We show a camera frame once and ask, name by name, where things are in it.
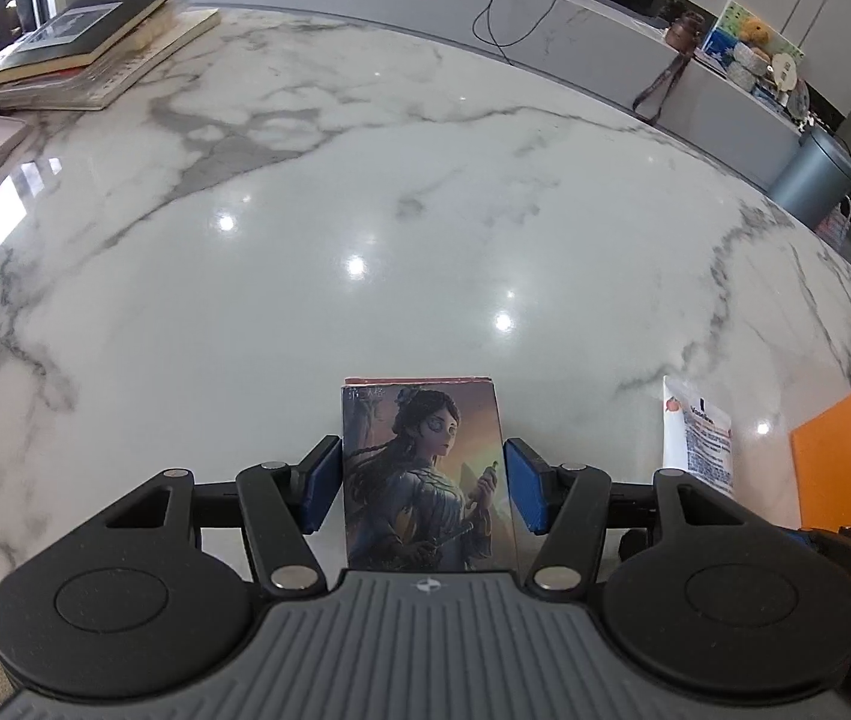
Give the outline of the grey metal trash bin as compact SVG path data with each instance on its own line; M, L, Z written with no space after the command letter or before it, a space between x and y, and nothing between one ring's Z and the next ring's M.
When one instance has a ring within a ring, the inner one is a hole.
M800 138L800 148L769 188L769 199L814 229L851 191L851 156L819 125Z

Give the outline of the illustrated card box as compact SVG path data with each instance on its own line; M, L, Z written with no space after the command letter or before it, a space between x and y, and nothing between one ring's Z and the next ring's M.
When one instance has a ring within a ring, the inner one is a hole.
M356 571L513 571L502 429L487 377L349 379L347 562Z

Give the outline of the clutter of toys on counter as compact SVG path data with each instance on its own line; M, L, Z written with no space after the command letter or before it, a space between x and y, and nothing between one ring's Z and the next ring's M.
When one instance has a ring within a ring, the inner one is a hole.
M805 52L745 5L728 0L697 57L760 103L800 122L810 114Z

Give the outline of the beige book under black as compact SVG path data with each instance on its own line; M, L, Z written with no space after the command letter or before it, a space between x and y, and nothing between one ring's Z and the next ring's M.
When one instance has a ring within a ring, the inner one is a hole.
M4 110L103 110L220 21L217 8L163 5L129 36L82 70L0 85Z

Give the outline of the black hardcover book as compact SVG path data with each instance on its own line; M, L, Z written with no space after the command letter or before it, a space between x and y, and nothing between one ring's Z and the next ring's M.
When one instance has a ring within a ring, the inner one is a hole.
M169 0L77 0L13 46L0 85L88 67Z

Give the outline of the white Vaseline lotion tube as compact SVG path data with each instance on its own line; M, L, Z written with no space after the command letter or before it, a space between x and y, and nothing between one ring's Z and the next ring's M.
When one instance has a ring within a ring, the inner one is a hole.
M661 466L689 473L733 497L732 418L670 376L661 381L661 405Z

